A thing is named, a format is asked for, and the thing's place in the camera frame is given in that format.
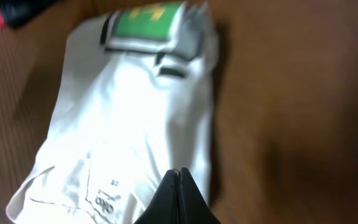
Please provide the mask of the white t-shirt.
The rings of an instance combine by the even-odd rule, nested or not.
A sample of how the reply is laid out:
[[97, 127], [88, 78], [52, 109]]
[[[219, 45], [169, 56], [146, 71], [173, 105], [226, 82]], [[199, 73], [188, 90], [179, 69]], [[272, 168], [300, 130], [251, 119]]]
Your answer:
[[67, 38], [57, 101], [13, 223], [134, 223], [165, 173], [211, 182], [213, 70], [207, 4], [162, 2], [82, 22]]

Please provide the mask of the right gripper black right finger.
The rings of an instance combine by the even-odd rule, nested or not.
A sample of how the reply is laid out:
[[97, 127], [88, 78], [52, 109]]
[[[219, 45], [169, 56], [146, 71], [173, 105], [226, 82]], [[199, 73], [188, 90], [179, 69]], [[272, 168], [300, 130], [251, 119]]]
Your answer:
[[220, 224], [199, 191], [190, 171], [178, 174], [178, 218], [180, 224]]

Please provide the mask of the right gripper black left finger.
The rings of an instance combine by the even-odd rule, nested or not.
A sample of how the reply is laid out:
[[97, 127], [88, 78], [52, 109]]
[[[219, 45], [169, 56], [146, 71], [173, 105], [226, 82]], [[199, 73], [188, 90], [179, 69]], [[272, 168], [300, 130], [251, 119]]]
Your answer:
[[178, 220], [178, 174], [168, 170], [148, 207], [134, 224], [176, 224]]

